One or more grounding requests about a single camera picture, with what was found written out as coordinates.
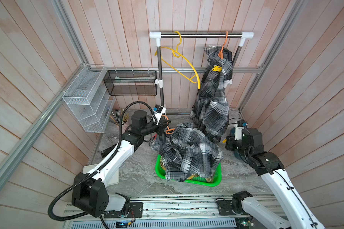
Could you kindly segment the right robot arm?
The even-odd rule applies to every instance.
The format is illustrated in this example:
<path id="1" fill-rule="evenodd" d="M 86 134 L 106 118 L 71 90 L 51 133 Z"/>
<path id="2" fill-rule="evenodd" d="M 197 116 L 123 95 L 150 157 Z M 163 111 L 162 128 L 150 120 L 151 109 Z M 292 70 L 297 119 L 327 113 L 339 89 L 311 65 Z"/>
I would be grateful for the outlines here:
<path id="1" fill-rule="evenodd" d="M 248 214 L 268 229 L 323 229 L 291 182 L 284 165 L 274 153 L 264 151 L 262 133 L 255 128 L 236 124 L 226 137 L 225 148 L 255 170 L 268 185 L 286 218 L 282 218 L 260 204 L 252 194 L 242 191 L 234 194 L 224 208 L 226 212 Z"/>

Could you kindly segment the yellow plaid shirt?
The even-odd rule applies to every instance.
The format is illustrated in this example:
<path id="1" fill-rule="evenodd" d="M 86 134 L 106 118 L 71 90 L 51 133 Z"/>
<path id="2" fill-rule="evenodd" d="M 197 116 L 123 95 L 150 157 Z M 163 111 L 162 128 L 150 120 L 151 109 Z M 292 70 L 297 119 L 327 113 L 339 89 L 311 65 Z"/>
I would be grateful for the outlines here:
<path id="1" fill-rule="evenodd" d="M 193 174 L 190 177 L 187 178 L 187 180 L 193 180 L 193 181 L 198 181 L 198 182 L 205 182 L 205 183 L 213 183 L 214 178 L 213 177 L 200 177 L 198 174 Z"/>

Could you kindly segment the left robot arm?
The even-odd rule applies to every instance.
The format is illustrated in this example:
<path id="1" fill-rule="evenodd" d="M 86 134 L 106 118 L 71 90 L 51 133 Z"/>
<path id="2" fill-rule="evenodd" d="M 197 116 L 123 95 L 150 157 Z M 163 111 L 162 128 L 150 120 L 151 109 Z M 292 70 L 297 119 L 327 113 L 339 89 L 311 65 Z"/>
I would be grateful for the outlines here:
<path id="1" fill-rule="evenodd" d="M 121 194 L 109 194 L 106 186 L 119 167 L 130 157 L 144 142 L 145 136 L 156 133 L 162 136 L 171 123 L 162 116 L 166 108 L 156 105 L 148 106 L 150 114 L 138 110 L 131 116 L 130 127 L 119 130 L 118 143 L 107 148 L 105 158 L 88 173 L 80 172 L 76 175 L 72 186 L 62 191 L 48 207 L 48 216 L 56 221 L 67 221 L 91 215 L 95 218 L 107 211 L 119 211 L 127 214 L 126 203 L 128 198 Z M 54 213 L 55 204 L 67 193 L 72 193 L 72 205 L 82 212 L 72 216 L 57 216 Z"/>

